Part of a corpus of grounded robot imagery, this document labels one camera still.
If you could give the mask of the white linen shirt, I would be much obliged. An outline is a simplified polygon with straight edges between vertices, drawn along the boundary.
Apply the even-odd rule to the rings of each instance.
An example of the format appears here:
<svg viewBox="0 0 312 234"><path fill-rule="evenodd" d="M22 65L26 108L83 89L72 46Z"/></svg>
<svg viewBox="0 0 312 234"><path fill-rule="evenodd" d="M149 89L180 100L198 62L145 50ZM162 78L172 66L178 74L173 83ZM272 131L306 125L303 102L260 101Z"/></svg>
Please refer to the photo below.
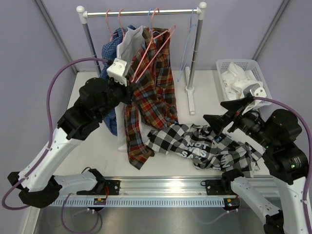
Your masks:
<svg viewBox="0 0 312 234"><path fill-rule="evenodd" d="M221 78L228 100L244 98L243 90L249 85L258 83L263 87L263 82L256 80L251 70L244 71L233 62L231 62L227 70L221 74Z"/></svg>

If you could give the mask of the black white checked shirt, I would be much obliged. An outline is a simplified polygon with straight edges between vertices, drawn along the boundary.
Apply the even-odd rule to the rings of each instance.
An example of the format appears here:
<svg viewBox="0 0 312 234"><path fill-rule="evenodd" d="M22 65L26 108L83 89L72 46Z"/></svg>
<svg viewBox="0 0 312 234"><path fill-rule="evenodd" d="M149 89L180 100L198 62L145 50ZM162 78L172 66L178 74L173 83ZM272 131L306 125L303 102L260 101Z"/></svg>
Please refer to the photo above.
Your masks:
<svg viewBox="0 0 312 234"><path fill-rule="evenodd" d="M197 169L238 169L247 177L259 170L261 153L247 142L236 142L226 134L217 136L209 125L172 124L164 130L151 130L147 137L146 145L155 152L190 159Z"/></svg>

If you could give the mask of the blue plastic hanger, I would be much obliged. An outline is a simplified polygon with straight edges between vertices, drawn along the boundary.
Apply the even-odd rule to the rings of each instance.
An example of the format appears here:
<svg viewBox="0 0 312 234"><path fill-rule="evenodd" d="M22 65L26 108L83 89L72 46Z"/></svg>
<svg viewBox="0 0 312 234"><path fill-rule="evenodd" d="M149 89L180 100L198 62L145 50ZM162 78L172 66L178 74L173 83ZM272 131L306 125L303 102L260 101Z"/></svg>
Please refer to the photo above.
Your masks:
<svg viewBox="0 0 312 234"><path fill-rule="evenodd" d="M190 25L189 25L189 31L188 31L188 35L185 41L185 45L184 45L184 51L183 51L183 55L182 55L182 60L181 60L181 66L179 69L179 73L178 73L178 78L177 78L177 82L180 82L181 80L181 76L182 73L186 67L187 64L187 60L190 54L190 47L194 44L195 40L193 39L193 41L191 41L192 39L192 34L193 34L193 30L197 27L197 23L193 22L193 17L195 15L195 10L197 8L193 8L192 12L191 12L191 17L190 17Z"/></svg>

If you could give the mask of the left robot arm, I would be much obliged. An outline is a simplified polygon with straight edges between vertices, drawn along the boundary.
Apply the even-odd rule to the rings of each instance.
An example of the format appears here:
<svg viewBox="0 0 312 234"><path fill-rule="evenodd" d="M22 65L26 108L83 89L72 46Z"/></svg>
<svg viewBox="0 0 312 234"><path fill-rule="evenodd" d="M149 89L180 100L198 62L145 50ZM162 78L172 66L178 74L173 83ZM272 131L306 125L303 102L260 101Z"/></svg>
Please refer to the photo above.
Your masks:
<svg viewBox="0 0 312 234"><path fill-rule="evenodd" d="M96 169L59 176L54 172L112 109L131 100L136 84L126 86L113 78L91 78L79 89L79 97L57 123L52 138L27 168L11 172L8 180L17 187L27 206L45 208L60 195L103 195L107 192L104 176Z"/></svg>

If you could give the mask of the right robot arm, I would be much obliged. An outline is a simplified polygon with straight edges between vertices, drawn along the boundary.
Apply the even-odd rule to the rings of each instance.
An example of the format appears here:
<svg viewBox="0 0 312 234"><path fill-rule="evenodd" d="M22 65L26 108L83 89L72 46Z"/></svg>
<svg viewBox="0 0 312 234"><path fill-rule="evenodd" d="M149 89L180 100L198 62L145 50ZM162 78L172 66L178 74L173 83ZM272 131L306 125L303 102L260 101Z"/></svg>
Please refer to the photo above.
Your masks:
<svg viewBox="0 0 312 234"><path fill-rule="evenodd" d="M223 130L242 131L264 148L262 158L278 188L281 208L269 201L249 184L238 169L222 174L220 187L227 194L234 193L243 199L262 222L267 234L309 234L312 231L312 208L309 185L312 177L312 156L295 144L296 138L311 131L293 108L279 103L267 120L253 115L253 105L262 97L221 102L226 109L222 115L204 115L214 133Z"/></svg>

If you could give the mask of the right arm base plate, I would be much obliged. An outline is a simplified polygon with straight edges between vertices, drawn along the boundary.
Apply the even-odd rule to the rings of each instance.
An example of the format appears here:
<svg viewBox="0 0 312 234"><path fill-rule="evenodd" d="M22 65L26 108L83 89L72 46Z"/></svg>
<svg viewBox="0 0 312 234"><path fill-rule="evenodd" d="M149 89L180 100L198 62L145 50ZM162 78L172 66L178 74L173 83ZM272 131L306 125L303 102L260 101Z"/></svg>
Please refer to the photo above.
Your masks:
<svg viewBox="0 0 312 234"><path fill-rule="evenodd" d="M207 195L235 195L230 183L222 179L206 179L201 181L201 186L205 187Z"/></svg>

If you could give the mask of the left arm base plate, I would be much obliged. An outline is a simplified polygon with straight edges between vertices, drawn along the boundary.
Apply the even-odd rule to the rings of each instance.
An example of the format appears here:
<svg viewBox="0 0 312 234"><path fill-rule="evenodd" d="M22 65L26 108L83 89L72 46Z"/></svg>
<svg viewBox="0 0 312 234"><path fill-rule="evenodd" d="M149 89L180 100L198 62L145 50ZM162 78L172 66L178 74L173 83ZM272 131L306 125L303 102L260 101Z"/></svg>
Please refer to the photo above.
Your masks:
<svg viewBox="0 0 312 234"><path fill-rule="evenodd" d="M104 179L97 182L94 188L78 191L77 195L119 195L120 180Z"/></svg>

